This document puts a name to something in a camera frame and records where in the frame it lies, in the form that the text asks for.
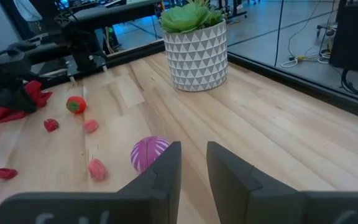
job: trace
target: pink toy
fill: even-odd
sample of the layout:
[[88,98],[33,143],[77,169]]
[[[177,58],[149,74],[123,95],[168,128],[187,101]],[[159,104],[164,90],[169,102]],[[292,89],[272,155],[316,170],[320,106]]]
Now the pink toy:
[[169,145],[167,140],[158,136],[140,140],[131,152],[131,163],[135,170],[143,173]]
[[95,181],[103,181],[107,176],[107,170],[99,159],[92,159],[88,164],[88,172]]
[[84,129],[87,133],[94,132],[98,127],[99,127],[99,123],[93,119],[85,122],[85,124],[84,124]]

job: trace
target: red cloth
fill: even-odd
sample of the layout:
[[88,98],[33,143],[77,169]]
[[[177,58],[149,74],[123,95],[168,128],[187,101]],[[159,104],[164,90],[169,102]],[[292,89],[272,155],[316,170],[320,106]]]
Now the red cloth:
[[[37,108],[44,107],[52,92],[41,92],[41,83],[31,81],[24,87],[30,98],[36,102]],[[0,123],[24,118],[27,114],[24,111],[14,111],[12,109],[0,108]]]

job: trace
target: toy strawberry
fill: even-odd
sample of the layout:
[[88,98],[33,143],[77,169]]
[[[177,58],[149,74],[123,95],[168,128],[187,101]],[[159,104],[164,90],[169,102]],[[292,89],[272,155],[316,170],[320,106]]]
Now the toy strawberry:
[[44,127],[48,132],[51,132],[59,128],[59,123],[55,119],[47,119],[44,121]]
[[84,112],[86,108],[86,102],[84,98],[80,96],[71,96],[69,99],[67,99],[66,108],[74,114],[79,114]]

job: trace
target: red pepper toy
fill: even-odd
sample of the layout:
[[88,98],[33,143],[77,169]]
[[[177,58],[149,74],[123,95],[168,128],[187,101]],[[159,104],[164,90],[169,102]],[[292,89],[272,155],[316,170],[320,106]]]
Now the red pepper toy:
[[10,180],[17,175],[17,170],[0,168],[0,179]]
[[69,99],[67,99],[66,107],[70,112],[79,114],[84,112],[86,108],[86,102],[84,98],[80,96],[71,96]]
[[47,119],[44,121],[44,127],[48,132],[51,132],[59,128],[59,123],[55,119]]

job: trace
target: gray floor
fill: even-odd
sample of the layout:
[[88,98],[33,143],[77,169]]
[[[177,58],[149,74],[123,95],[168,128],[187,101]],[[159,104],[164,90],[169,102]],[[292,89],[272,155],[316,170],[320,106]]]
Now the gray floor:
[[[340,68],[306,61],[300,62],[292,68],[281,67],[281,64],[288,61],[290,56],[288,51],[289,38],[306,23],[307,26],[292,38],[291,52],[295,55],[304,55],[307,50],[309,50],[309,54],[318,52],[324,32],[317,38],[316,26],[327,23],[331,15],[332,5],[332,1],[323,0],[320,2],[312,0],[285,1],[276,66],[345,93],[346,91],[341,88],[340,73],[342,70]],[[228,50],[243,57],[274,65],[281,2],[262,0],[255,5],[244,3],[243,6],[244,8],[241,10],[247,11],[247,19],[238,17],[239,22],[228,27]],[[124,49],[148,44],[162,36],[156,17],[146,17],[133,22],[118,24],[114,26],[114,30]],[[328,41],[330,41],[329,38],[324,39],[324,49]],[[358,89],[358,72],[349,72],[349,80]]]

